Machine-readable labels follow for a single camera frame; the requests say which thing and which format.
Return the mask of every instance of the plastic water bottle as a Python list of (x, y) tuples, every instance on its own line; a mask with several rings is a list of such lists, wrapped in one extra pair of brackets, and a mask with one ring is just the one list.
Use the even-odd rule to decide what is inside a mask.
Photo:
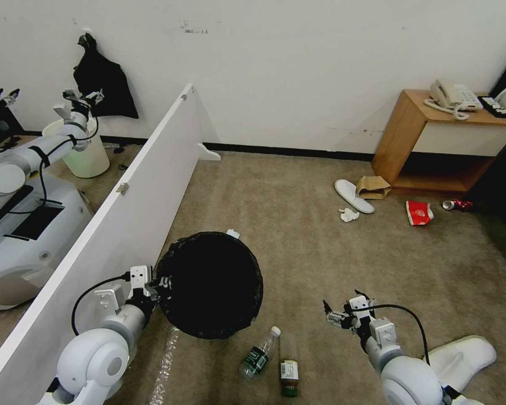
[(247, 357), (240, 365), (240, 374), (248, 380), (252, 380), (259, 375), (268, 362), (270, 350), (277, 347), (281, 330), (277, 326), (272, 326), (270, 333), (260, 342), (258, 346), (253, 346)]

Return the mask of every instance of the trash bag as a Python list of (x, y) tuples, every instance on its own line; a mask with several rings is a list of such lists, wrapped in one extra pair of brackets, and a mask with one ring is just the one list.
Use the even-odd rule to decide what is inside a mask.
[(156, 268), (160, 306), (171, 324), (202, 339), (226, 339), (251, 325), (263, 301), (254, 254), (221, 232), (170, 245)]
[(139, 118), (128, 80), (119, 64), (97, 51), (97, 42), (86, 33), (79, 38), (84, 56), (74, 68), (73, 78), (83, 96), (103, 89), (104, 99), (91, 108), (92, 116), (123, 115)]

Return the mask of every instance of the red soda can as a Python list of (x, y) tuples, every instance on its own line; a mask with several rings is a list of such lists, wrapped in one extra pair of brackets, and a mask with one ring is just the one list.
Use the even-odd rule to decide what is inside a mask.
[(463, 201), (463, 200), (446, 200), (442, 203), (442, 208), (445, 210), (453, 210), (458, 209), (460, 211), (472, 211), (474, 208), (474, 204), (472, 201)]

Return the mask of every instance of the wooden shelf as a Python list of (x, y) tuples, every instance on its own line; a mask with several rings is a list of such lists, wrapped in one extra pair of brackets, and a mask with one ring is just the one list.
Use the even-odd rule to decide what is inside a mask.
[(372, 167), (393, 192), (462, 197), (506, 147), (506, 119), (484, 109), (456, 121), (426, 106), (428, 93), (401, 92)]
[[(426, 106), (423, 100), (431, 98), (429, 90), (403, 90), (403, 92), (411, 99), (412, 103), (418, 107), (427, 121), (448, 122), (453, 123), (454, 119), (450, 114), (435, 110)], [(496, 118), (486, 109), (469, 112), (470, 118), (466, 121), (459, 121), (463, 125), (482, 124), (482, 125), (506, 125), (506, 118)]]
[(393, 187), (465, 193), (493, 157), (412, 152)]

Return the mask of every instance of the remote control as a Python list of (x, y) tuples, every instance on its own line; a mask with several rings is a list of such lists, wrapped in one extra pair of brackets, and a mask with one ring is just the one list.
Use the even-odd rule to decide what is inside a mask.
[(492, 97), (478, 97), (478, 100), (482, 103), (482, 106), (493, 114), (496, 118), (506, 118), (506, 109), (502, 107), (494, 98)]

